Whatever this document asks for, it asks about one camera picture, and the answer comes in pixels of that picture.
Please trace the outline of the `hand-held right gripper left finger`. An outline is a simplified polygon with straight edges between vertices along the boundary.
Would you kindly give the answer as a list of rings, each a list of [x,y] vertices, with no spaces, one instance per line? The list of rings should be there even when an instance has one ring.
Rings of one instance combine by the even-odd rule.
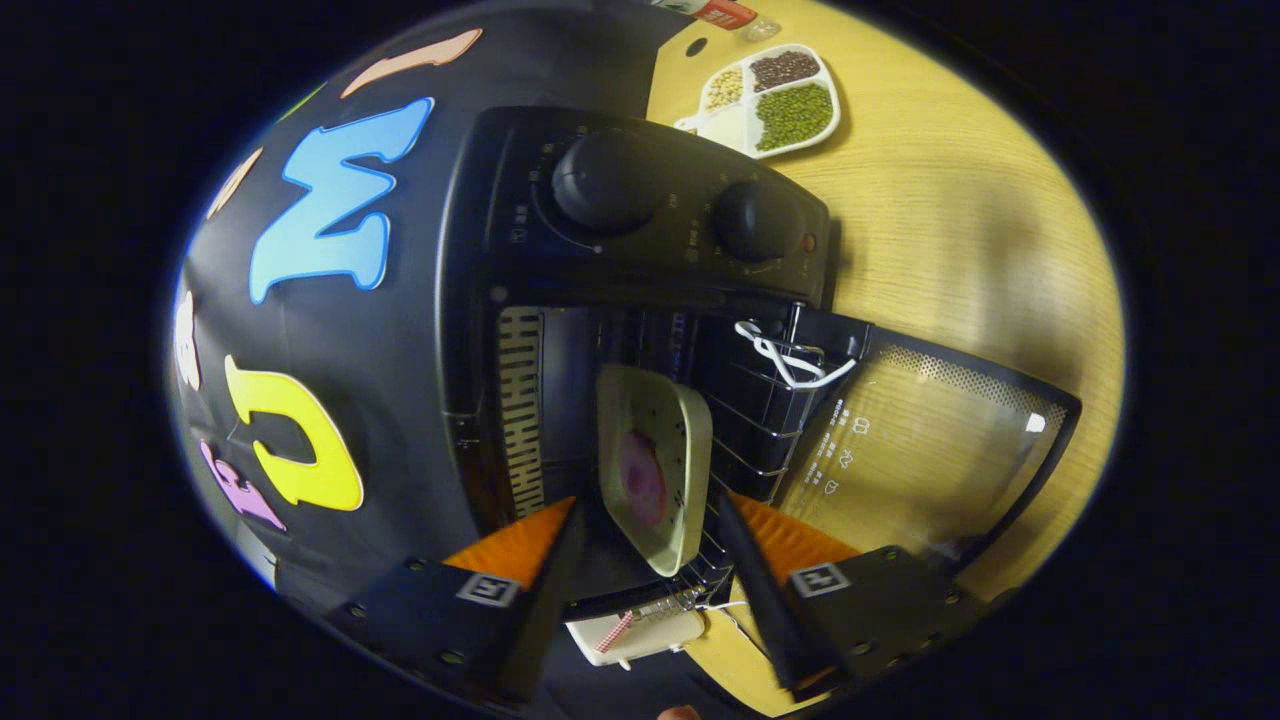
[[[330,612],[344,638],[471,705],[527,703],[585,546],[573,497],[448,559],[408,557]]]

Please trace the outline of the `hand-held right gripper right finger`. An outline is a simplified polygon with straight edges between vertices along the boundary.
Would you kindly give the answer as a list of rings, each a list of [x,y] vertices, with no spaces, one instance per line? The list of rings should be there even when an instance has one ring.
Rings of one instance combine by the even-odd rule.
[[[736,492],[719,496],[717,516],[765,655],[795,700],[860,691],[992,612],[904,547],[859,551]]]

